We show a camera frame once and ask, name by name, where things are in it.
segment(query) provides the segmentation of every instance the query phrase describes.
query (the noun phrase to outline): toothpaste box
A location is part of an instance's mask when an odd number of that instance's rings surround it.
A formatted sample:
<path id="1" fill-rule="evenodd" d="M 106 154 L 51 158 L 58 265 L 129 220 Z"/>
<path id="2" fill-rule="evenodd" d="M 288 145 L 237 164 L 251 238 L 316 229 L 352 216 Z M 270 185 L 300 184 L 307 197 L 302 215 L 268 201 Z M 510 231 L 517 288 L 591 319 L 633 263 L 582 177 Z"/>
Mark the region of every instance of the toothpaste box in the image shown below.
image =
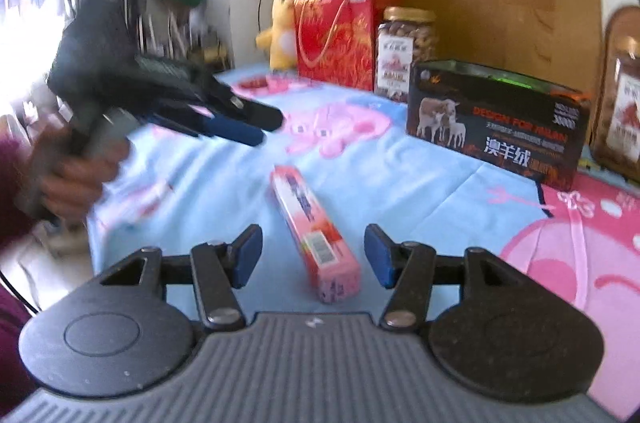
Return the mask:
<path id="1" fill-rule="evenodd" d="M 271 185 L 322 302 L 360 291 L 360 264 L 295 167 L 276 166 Z"/>

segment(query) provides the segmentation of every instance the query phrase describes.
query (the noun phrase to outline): person's sleeve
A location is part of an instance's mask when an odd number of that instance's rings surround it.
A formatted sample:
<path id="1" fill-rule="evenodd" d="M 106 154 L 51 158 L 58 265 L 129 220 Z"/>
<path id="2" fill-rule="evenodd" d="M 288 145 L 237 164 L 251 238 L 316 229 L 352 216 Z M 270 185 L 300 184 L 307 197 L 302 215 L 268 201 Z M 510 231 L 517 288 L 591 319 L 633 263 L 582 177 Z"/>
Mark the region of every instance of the person's sleeve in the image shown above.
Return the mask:
<path id="1" fill-rule="evenodd" d="M 20 143 L 0 139 L 0 252 L 33 225 L 14 205 L 19 158 Z M 18 336 L 29 317 L 23 305 L 0 283 L 0 418 L 35 389 L 18 353 Z"/>
<path id="2" fill-rule="evenodd" d="M 19 190 L 20 142 L 0 139 L 0 251 L 12 240 L 29 233 L 33 219 L 15 206 Z"/>

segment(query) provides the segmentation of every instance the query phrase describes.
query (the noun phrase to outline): red gift bag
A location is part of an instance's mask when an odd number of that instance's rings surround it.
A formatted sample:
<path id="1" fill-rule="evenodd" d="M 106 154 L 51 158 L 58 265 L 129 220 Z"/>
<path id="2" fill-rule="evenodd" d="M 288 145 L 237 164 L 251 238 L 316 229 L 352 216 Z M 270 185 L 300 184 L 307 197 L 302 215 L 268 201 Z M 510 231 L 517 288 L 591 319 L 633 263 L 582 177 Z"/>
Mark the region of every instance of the red gift bag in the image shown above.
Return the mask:
<path id="1" fill-rule="evenodd" d="M 300 76 L 373 90 L 376 34 L 399 0 L 294 0 Z"/>

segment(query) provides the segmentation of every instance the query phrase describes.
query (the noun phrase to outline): stuffed animal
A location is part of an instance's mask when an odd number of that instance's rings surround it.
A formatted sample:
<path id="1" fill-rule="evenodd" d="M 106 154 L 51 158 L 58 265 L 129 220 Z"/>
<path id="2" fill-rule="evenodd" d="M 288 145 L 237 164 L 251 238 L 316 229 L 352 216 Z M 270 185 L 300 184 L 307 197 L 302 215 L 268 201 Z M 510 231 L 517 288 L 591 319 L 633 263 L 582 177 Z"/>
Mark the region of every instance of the stuffed animal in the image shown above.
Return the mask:
<path id="1" fill-rule="evenodd" d="M 269 50 L 269 65 L 274 70 L 294 69 L 298 65 L 293 0 L 273 0 L 272 25 L 255 37 L 259 49 Z"/>

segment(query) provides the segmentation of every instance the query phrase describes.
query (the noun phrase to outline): hand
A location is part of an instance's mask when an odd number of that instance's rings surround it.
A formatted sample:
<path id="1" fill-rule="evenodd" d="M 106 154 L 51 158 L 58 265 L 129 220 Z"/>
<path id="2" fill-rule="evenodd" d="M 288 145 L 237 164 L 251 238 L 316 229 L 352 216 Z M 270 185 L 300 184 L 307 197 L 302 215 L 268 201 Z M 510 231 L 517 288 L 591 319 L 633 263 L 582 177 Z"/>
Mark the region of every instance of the hand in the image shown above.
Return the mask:
<path id="1" fill-rule="evenodd" d="M 32 154 L 38 151 L 39 144 L 55 141 L 57 138 L 68 135 L 67 128 L 56 129 L 47 126 L 36 139 Z M 129 141 L 123 140 L 94 159 L 65 159 L 54 174 L 42 180 L 44 206 L 66 221 L 82 221 L 94 203 L 102 197 L 103 184 L 117 177 L 120 162 L 128 156 Z"/>

